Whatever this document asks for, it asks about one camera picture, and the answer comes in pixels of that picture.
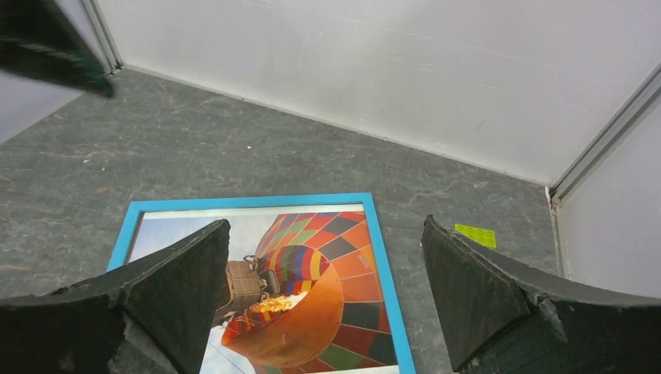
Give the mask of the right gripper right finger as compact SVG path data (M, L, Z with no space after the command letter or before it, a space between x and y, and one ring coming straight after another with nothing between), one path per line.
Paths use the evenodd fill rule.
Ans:
M448 231L421 246L459 373L657 373L660 301L581 284Z

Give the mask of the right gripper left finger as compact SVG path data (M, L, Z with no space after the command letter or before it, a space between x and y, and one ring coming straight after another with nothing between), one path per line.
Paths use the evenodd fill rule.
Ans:
M1 301L4 373L198 373L230 224L44 295Z

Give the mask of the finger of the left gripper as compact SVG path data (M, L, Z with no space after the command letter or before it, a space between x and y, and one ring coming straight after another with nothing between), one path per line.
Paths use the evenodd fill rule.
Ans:
M1 2L1 70L113 98L100 59L55 1Z

